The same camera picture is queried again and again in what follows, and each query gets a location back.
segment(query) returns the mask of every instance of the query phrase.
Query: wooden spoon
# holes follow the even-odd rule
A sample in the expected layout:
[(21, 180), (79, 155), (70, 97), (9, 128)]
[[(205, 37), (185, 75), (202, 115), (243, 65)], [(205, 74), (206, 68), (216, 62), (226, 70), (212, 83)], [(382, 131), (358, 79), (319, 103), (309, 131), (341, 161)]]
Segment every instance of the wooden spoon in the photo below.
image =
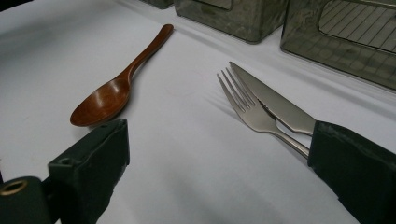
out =
[(90, 126), (116, 116), (128, 102), (134, 71), (166, 42), (173, 28), (171, 24), (164, 25), (148, 47), (128, 67), (94, 91), (75, 109), (70, 122), (76, 126)]

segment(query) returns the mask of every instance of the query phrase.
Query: fork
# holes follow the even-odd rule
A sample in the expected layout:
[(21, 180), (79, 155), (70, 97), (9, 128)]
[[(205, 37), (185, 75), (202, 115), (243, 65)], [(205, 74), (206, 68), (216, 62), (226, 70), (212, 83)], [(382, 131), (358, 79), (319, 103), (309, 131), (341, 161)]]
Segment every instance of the fork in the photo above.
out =
[(276, 118), (274, 118), (268, 113), (267, 110), (265, 110), (265, 105), (261, 104), (253, 92), (248, 88), (247, 84), (244, 83), (237, 74), (231, 74), (228, 68), (226, 68), (226, 71), (228, 73), (228, 77), (230, 78), (227, 78), (227, 75), (223, 70), (221, 70), (221, 73), (227, 82), (228, 88), (222, 81), (220, 75), (217, 74), (217, 76), (221, 87), (228, 98), (228, 101), (241, 120), (244, 121), (249, 128), (256, 132), (270, 133), (278, 137), (295, 149), (303, 157), (308, 159), (309, 149), (280, 131), (276, 126)]

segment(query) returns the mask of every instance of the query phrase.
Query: white table surface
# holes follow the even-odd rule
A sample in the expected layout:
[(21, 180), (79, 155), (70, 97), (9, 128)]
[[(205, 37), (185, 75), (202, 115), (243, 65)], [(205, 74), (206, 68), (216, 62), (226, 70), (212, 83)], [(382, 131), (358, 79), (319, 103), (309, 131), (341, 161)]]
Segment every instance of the white table surface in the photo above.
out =
[(74, 108), (159, 32), (176, 30), (133, 80), (131, 164), (98, 223), (358, 223), (290, 147), (251, 131), (216, 77), (232, 61), (314, 118), (396, 152), (396, 94), (136, 0), (35, 0), (0, 12), (0, 170), (48, 176), (90, 131)]

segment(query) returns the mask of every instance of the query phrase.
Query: metal box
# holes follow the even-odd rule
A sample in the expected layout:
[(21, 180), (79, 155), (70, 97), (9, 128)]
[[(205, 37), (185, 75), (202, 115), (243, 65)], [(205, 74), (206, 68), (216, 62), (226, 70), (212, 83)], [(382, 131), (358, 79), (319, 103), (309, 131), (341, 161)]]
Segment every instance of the metal box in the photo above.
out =
[(259, 43), (283, 24), (288, 0), (174, 0), (178, 16)]
[(396, 90), (395, 0), (290, 0), (281, 48)]

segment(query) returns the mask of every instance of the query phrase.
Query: spoon handle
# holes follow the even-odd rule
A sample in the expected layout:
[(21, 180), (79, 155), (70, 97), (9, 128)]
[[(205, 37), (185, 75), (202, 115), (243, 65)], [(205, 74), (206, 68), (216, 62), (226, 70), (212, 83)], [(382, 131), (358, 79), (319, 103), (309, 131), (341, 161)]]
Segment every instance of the spoon handle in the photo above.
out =
[(134, 71), (163, 46), (173, 30), (174, 26), (172, 24), (165, 24), (151, 43), (120, 73), (119, 77), (128, 78), (128, 81), (131, 82)]

